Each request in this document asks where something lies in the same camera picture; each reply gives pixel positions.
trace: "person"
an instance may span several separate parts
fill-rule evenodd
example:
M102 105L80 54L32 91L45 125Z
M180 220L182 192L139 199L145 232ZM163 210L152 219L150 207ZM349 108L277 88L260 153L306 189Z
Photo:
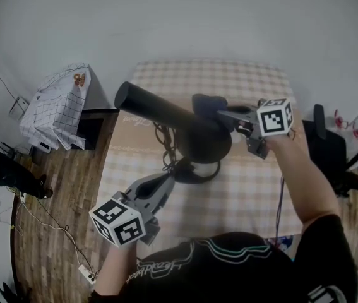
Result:
M89 302L356 302L357 270L333 189L288 136L266 142L303 225L294 261L242 232L191 239L138 262L136 244L111 245Z
M49 199L53 192L44 189L46 178L46 175L42 175L36 179L28 169L0 152L0 186L15 187L38 199Z

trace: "white plaid cloth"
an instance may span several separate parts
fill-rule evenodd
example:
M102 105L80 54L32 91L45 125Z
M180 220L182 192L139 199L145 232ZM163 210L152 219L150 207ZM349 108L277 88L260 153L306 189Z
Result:
M204 93L221 95L229 102L250 104L261 98L287 97L294 112L296 110L286 75L265 64L205 59L145 62L136 67L131 82L169 98ZM120 113L113 137L124 134L121 117L126 114ZM296 141L306 147L298 115L294 129L297 130ZM176 183L164 209L157 214L161 237L208 237L231 231L275 236L281 171L274 156L262 160L248 154L246 148L245 144L242 155L229 153L222 160L218 176L211 182ZM141 177L161 172L162 150L142 148L140 136L136 147L115 145L112 138L97 201L111 197L118 190L125 191ZM301 228L285 187L279 235L298 234Z
M90 80L89 64L84 63L70 64L47 76L20 122L21 134L33 145L44 143L58 149L60 142L70 150L73 143L84 149L85 139L76 133Z

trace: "power cord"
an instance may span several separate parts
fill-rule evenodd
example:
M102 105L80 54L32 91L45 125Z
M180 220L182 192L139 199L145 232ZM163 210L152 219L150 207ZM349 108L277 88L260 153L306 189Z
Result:
M292 140L295 139L295 137L297 136L297 131L292 129L292 132L294 133L294 136L292 137ZM278 230L280 228L280 219L281 219L281 211L282 211L282 200L284 197L284 185L285 185L285 180L284 180L284 176L281 176L281 181L280 181L280 199L278 201L278 207L277 207L277 215L276 215L276 219L275 219L275 244L274 246L277 247L278 246Z
M9 88L8 88L8 86L5 84L5 82L1 79L1 77L0 77L0 80L1 80L1 82L3 83L3 85L4 85L4 87L5 87L5 89L8 91L8 93L10 94L10 96L13 98L13 100L17 103L17 105L20 107L20 109L21 109L21 111L23 112L23 113L25 113L25 111L23 110L23 108L21 107L21 105L19 104L19 102L17 102L17 99L13 96L13 94L10 92L10 90L9 90Z
M0 212L0 215L1 215L2 213L4 213L4 212L9 211L10 209L12 209L12 206L10 206L9 208L7 208L6 210L1 211L1 212ZM15 225L13 225L13 224L11 224L11 223L9 223L9 222L0 221L0 223L4 223L4 224L6 224L6 225L10 225L11 229L15 229L20 235L23 235L23 230L20 228L20 226L19 226L19 228L21 229L21 232L16 228Z
M164 163L163 171L167 171L170 174L174 174L177 158L176 158L176 150L177 150L177 142L176 142L176 132L174 129L169 128L167 126L163 126L161 124L153 123L155 126L155 136L159 143L161 143L165 147L165 152L162 156L162 160ZM166 157L169 156L170 162L166 162Z
M20 226L19 217L18 217L19 209L20 209L22 203L23 203L23 202L20 201L20 204L19 204L19 206L17 207L17 210L16 210L16 223L17 223L17 226L19 227L19 229L21 230L21 233L20 233L20 231L19 231L19 234L23 237L23 234L24 234L25 232L24 232L24 230L22 229L22 227Z
M54 227L54 226L49 225L49 224L47 224L47 223L41 222L41 221L27 208L27 206L26 206L23 202L21 202L21 205L23 205L23 206L26 208L27 212L28 212L32 217L34 217L34 219L36 219L39 224L48 226L48 227L50 227L50 228L52 228L52 229L54 229L54 230L62 230L62 231L66 234L66 236L67 236L67 238L69 239L69 241L72 242L72 244L73 244L73 246L74 246L74 248L75 248L76 259L78 260L79 266L81 265L81 263L80 263L80 260L79 260L79 255L78 255L78 253L80 253L80 254L83 256L83 258L85 259L87 265L89 266L89 270L90 270L91 275L93 275L93 269L92 269L92 266L91 266L90 263L89 263L89 260L87 259L86 255L83 254L82 250L78 248L78 246L76 245L75 239L74 239L73 236L68 232L68 230L69 230L69 225L65 225L65 227L62 227L62 226L58 223L58 221L48 212L48 210L45 208L45 206L42 205L42 203L39 201L39 199L37 199L37 202L39 202L39 205L45 210L45 212L47 212L47 214L53 219L53 221L55 221L55 223L57 224L58 227Z

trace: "wooden floor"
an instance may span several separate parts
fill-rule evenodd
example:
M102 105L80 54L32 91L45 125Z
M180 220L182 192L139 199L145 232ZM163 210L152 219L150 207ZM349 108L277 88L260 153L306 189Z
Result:
M66 151L60 147L44 155L40 167L31 165L36 177L47 174L47 186L54 191L54 196L42 200L42 204L62 227L69 225L77 246L96 270L105 258L108 244L93 229L88 211L96 204L117 114L100 117L105 121L94 151ZM36 198L29 196L26 204L43 223L57 227ZM15 233L16 274L24 291L33 289L32 302L86 302L89 283L78 271L74 246L64 232L39 224L24 207L20 208L18 217L23 237ZM81 255L80 261L88 266Z
M69 225L69 232L95 271L100 268L109 245L97 235L88 211L97 200L117 115L101 117L105 122L96 150L65 151L60 148L44 155L40 166L24 163L36 177L47 174L47 184L54 190L54 196L42 203L61 226ZM350 198L339 199L339 203L345 233L358 266L358 192L351 192ZM28 197L27 207L42 222L56 227L35 198ZM39 224L23 207L18 216L23 237L15 233L16 274L24 290L33 289L32 302L86 302L90 287L78 271L74 247L64 232ZM80 261L87 266L81 256Z

